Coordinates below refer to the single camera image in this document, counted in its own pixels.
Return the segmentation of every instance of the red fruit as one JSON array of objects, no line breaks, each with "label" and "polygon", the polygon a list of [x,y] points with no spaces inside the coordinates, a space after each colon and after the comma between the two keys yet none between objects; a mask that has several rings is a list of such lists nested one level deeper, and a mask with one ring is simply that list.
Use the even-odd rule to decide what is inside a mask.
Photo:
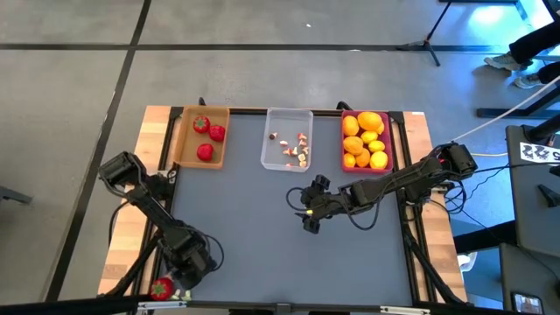
[{"label": "red fruit", "polygon": [[217,142],[222,142],[224,141],[224,137],[226,137],[226,129],[221,126],[215,125],[210,127],[208,135],[210,136],[210,139]]},{"label": "red fruit", "polygon": [[192,128],[198,133],[205,133],[210,128],[210,120],[203,115],[197,116],[192,122]]},{"label": "red fruit", "polygon": [[173,295],[173,281],[164,276],[154,281],[150,288],[150,296],[154,301],[165,301]]},{"label": "red fruit", "polygon": [[212,161],[213,154],[214,154],[214,147],[209,143],[201,144],[199,148],[196,150],[196,156],[205,162]]}]

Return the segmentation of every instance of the red tray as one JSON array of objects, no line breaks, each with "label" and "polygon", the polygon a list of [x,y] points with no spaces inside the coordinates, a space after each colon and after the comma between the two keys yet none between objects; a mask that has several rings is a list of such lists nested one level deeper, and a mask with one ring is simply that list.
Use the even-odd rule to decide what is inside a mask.
[{"label": "red tray", "polygon": [[[385,125],[385,130],[377,137],[377,140],[383,142],[385,144],[385,150],[384,152],[387,153],[388,156],[388,161],[387,161],[387,167],[385,167],[384,170],[376,170],[376,169],[372,169],[371,167],[369,167],[369,164],[366,167],[345,167],[344,166],[344,144],[342,144],[342,142],[344,141],[344,139],[346,138],[346,136],[344,135],[344,132],[342,131],[342,121],[344,120],[344,117],[346,116],[354,116],[356,118],[358,118],[358,114],[361,112],[365,112],[365,111],[371,111],[371,110],[345,110],[342,112],[342,117],[340,118],[340,134],[342,135],[342,139],[340,141],[341,147],[342,147],[342,171],[344,172],[360,172],[360,173],[371,173],[371,174],[387,174],[389,172],[391,172],[393,170],[393,146],[391,145],[391,132],[389,131],[389,128],[391,128],[391,124],[390,124],[390,120],[389,120],[389,116],[386,113],[383,112],[376,112],[374,111],[374,113],[379,114],[379,116],[381,116],[381,120],[383,121],[383,124]],[[363,130],[360,129],[360,132],[358,132],[358,134],[356,135],[357,137],[361,136],[361,134],[363,133]]]}]

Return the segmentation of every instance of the concrete floor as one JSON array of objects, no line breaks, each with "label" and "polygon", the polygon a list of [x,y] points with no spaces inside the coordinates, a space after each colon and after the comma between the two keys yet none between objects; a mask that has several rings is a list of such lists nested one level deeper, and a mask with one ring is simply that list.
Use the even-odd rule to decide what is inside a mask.
[{"label": "concrete floor", "polygon": [[[0,43],[129,43],[142,3],[0,0]],[[158,0],[140,42],[394,45],[421,39],[442,9],[436,0]],[[529,30],[513,5],[454,4],[433,43],[504,46]],[[0,253],[9,257],[0,262],[0,304],[41,298],[125,53],[0,51],[0,185],[34,197],[30,206],[0,203]],[[137,52],[104,160],[134,149],[145,106],[199,96],[230,106],[332,109],[344,100],[355,109],[423,111],[441,144],[486,121],[476,108],[511,108],[534,92],[511,86],[517,74],[482,66],[482,54],[439,58],[441,67],[423,52]],[[462,142],[501,153],[505,127],[521,123],[538,122],[500,121]],[[506,162],[480,158],[479,166]],[[503,200],[511,200],[507,171],[465,210],[493,225],[513,218]],[[96,185],[61,298],[95,295],[117,204]]]}]

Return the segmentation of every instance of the white shoe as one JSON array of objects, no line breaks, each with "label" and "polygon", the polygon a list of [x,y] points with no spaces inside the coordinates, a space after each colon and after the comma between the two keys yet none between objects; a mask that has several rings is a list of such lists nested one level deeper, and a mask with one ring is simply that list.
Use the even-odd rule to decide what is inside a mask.
[{"label": "white shoe", "polygon": [[469,272],[473,269],[476,256],[477,252],[469,253],[469,255],[457,255],[458,266],[461,268],[461,273]]},{"label": "white shoe", "polygon": [[544,85],[544,83],[541,82],[541,79],[539,79],[539,76],[536,73],[516,78],[514,80],[514,84],[518,88],[534,88]]},{"label": "white shoe", "polygon": [[484,62],[490,67],[495,67],[496,69],[506,69],[509,71],[518,71],[522,68],[522,65],[515,61],[514,57],[511,56],[511,52],[502,54],[497,57],[486,57]]}]

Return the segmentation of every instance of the yellow lemon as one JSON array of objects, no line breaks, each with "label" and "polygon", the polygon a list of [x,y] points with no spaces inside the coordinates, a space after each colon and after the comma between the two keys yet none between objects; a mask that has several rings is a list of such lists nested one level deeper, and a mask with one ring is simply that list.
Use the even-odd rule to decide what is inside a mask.
[{"label": "yellow lemon", "polygon": [[385,123],[381,122],[381,124],[379,125],[379,128],[376,130],[377,134],[380,135],[383,133],[383,131],[385,130]]},{"label": "yellow lemon", "polygon": [[364,142],[364,144],[369,144],[370,142],[377,140],[377,133],[375,131],[364,131],[364,133],[361,134],[360,138],[361,141]]},{"label": "yellow lemon", "polygon": [[369,143],[369,145],[367,146],[367,148],[372,152],[379,152],[379,151],[383,151],[385,150],[385,143],[379,141],[379,140],[375,140],[372,141],[371,143]]},{"label": "yellow lemon", "polygon": [[344,154],[344,166],[345,167],[354,167],[356,165],[356,157],[354,157],[350,153]]},{"label": "yellow lemon", "polygon": [[361,154],[356,156],[356,164],[359,167],[366,167],[369,163],[369,151],[367,149],[362,149]]},{"label": "yellow lemon", "polygon": [[347,136],[342,142],[342,145],[344,146],[344,150],[354,155],[360,155],[364,148],[364,142],[357,136]]},{"label": "yellow lemon", "polygon": [[360,131],[358,120],[354,116],[346,116],[342,120],[342,131],[346,136],[356,136]]},{"label": "yellow lemon", "polygon": [[379,125],[382,124],[382,117],[377,113],[363,112],[358,115],[358,124],[364,130],[377,131]]},{"label": "yellow lemon", "polygon": [[384,170],[385,167],[387,167],[388,161],[389,157],[387,156],[387,153],[378,151],[371,155],[371,158],[369,159],[369,167],[376,170]]}]

